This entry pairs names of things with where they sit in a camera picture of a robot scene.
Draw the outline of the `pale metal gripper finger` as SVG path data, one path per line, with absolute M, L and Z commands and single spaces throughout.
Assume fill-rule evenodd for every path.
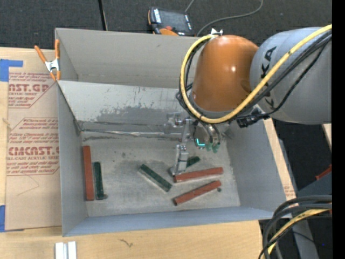
M 172 134 L 181 131 L 185 125 L 185 115 L 183 113 L 168 113 L 166 122 L 163 124 L 164 134 Z
M 184 144 L 177 144 L 176 145 L 176 156 L 175 156 L 175 163 L 169 169 L 171 175 L 178 175 L 185 172 L 187 168 L 187 161 L 188 161 L 189 152 L 187 150 L 186 145 Z

